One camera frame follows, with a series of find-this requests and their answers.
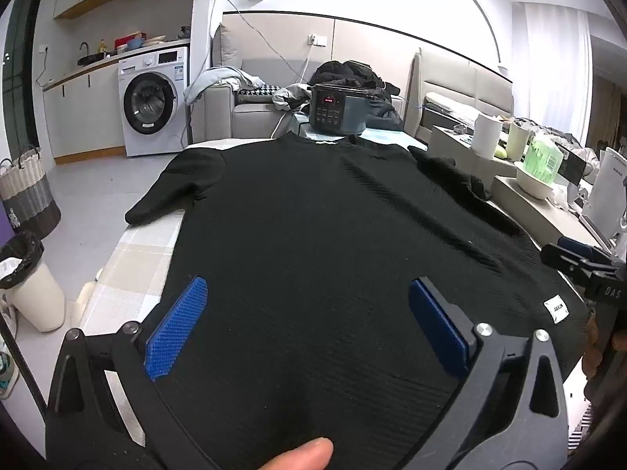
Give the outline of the person's right hand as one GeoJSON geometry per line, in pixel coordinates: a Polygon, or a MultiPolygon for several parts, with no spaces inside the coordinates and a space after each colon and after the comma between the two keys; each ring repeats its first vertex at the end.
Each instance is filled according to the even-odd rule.
{"type": "Polygon", "coordinates": [[[597,347],[598,327],[596,316],[591,315],[588,323],[585,325],[585,334],[587,334],[587,344],[581,358],[582,372],[588,379],[592,379],[596,375],[597,368],[603,359],[603,352],[597,347]]]}

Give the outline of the person's left hand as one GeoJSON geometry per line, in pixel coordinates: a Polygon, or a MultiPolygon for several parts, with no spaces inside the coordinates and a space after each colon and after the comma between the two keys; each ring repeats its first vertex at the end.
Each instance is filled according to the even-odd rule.
{"type": "Polygon", "coordinates": [[[324,470],[333,452],[333,442],[319,437],[272,458],[260,470],[324,470]]]}

